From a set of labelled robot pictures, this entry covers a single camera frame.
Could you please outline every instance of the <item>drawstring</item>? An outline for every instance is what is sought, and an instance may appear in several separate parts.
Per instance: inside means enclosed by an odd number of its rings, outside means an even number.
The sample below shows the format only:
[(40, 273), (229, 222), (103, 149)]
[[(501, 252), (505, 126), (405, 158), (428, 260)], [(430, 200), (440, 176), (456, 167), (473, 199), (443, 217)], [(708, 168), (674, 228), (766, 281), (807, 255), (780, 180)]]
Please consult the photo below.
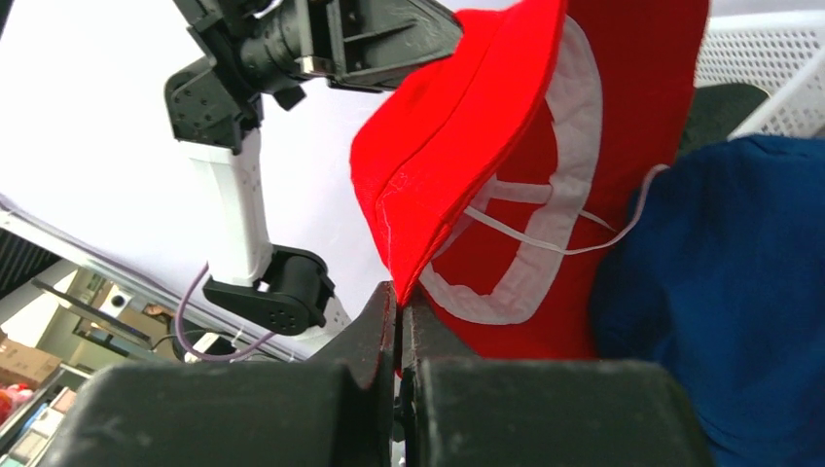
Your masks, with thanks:
[[(616, 236), (614, 236), (612, 240), (610, 240), (606, 243), (602, 243), (600, 245), (589, 246), (587, 248), (579, 248), (579, 249), (576, 249), (576, 250), (565, 250), (564, 248), (561, 248), (558, 245), (555, 245), (555, 244), (550, 243), (548, 241), (542, 241), (542, 240), (538, 240), (536, 238), (533, 238), (531, 236), (527, 236), (526, 234), (521, 233), (521, 232), (513, 229), (512, 227), (487, 216), (486, 214), (482, 213), (481, 211), (479, 211), (478, 209), (476, 209), (474, 207), (469, 207), (468, 206), (464, 210), (464, 213), (467, 214), (468, 216), (470, 216), (471, 218), (481, 222), (482, 224), (484, 224), (484, 225), (486, 225), (486, 226), (488, 226), (492, 229), (496, 229), (497, 231), (499, 231), (499, 232), (501, 232), (501, 233), (503, 233), (503, 234), (505, 234), (505, 235), (507, 235), (511, 238), (514, 238), (518, 241), (522, 241), (522, 242), (524, 242), (528, 245), (532, 245), (532, 246), (535, 246), (537, 248), (544, 248), (546, 250), (555, 251), (555, 252), (557, 252), (559, 254), (562, 254), (562, 255), (565, 255), (565, 256), (580, 255), (582, 253), (590, 253), (591, 251), (596, 251), (596, 250), (600, 250), (600, 249), (603, 249), (603, 248), (609, 248), (609, 247), (615, 245), (620, 240), (622, 240), (622, 238), (624, 238), (625, 235), (627, 235), (631, 230), (633, 230), (634, 227), (636, 227), (636, 224), (638, 224), (639, 219), (641, 219), (641, 217), (642, 217), (642, 211), (644, 210), (645, 201), (647, 200), (647, 195), (648, 195), (648, 192), (650, 191), (650, 185), (651, 185), (651, 183), (653, 183), (653, 179), (660, 172), (662, 172), (664, 170), (667, 170), (668, 168), (669, 167), (667, 165), (658, 164), (658, 165), (655, 165), (653, 168), (651, 168), (647, 172), (647, 174), (645, 175), (644, 180), (642, 181), (641, 193), (639, 194), (639, 200), (636, 203), (636, 208), (633, 211), (633, 217), (632, 217), (632, 219), (630, 219), (630, 222), (628, 223), (628, 225), (624, 229), (622, 229), (619, 233), (617, 233)], [(594, 215), (592, 215), (588, 212), (582, 212), (581, 215), (582, 215), (582, 217), (585, 217), (586, 219), (590, 219), (590, 220), (596, 222), (597, 224), (602, 225), (602, 226), (612, 230), (613, 232), (615, 232), (615, 229), (611, 228), (610, 225), (608, 225), (606, 222), (599, 219), (598, 217), (596, 217), (596, 216), (594, 216)]]

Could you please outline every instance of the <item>red object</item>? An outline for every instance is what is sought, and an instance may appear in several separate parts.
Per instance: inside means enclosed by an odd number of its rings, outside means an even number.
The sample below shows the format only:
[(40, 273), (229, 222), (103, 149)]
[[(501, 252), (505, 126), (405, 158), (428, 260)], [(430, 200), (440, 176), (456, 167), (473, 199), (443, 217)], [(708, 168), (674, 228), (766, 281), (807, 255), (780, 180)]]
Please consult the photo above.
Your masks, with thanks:
[(594, 357), (603, 243), (647, 171), (672, 162), (707, 0), (523, 0), (462, 11), (455, 54), (414, 74), (356, 136), (355, 193), (400, 302), (416, 283), (482, 356)]

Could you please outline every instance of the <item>white plastic basket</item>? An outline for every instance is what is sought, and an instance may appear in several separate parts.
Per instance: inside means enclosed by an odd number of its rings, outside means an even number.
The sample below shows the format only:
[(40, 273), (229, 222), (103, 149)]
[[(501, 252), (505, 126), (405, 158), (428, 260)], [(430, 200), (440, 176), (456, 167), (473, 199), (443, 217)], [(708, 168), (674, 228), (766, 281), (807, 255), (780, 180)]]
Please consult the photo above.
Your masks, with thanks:
[(825, 10), (712, 18), (696, 86), (743, 83), (770, 98), (731, 138), (812, 137), (825, 127)]

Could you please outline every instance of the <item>red fabric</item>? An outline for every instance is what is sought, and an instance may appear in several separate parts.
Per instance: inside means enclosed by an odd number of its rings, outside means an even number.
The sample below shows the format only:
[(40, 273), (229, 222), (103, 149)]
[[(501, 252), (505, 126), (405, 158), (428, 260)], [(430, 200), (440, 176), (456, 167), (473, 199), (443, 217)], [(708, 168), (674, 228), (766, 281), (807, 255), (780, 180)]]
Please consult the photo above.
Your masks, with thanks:
[[(465, 34), (455, 55), (411, 75), (352, 146), (356, 196), (399, 300), (494, 173), (546, 184), (556, 171), (545, 93), (565, 11), (585, 30), (602, 85), (601, 149), (585, 210), (622, 226), (644, 174), (676, 153), (707, 8), (706, 0), (523, 0), (505, 12), (460, 12)], [(494, 199), (486, 214), (523, 232), (537, 207)], [(567, 247), (613, 234), (580, 218)], [(519, 246), (473, 223), (433, 266), (484, 295)], [(474, 324), (435, 309), (485, 357), (593, 357), (587, 301), (605, 253), (564, 258), (544, 302), (521, 324)]]

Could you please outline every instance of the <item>robotic arm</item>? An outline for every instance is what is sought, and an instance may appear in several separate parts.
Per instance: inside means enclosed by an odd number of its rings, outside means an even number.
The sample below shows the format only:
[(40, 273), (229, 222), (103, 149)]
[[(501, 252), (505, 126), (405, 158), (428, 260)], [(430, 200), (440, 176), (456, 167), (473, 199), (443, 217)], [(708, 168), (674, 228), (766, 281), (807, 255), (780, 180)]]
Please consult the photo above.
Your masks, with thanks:
[(318, 256), (269, 243), (261, 191), (264, 94), (285, 110), (301, 83), (394, 90), (452, 54), (461, 29), (433, 0), (175, 0), (205, 56), (172, 75), (165, 99), (214, 206), (207, 300), (277, 334), (326, 324), (334, 284)]

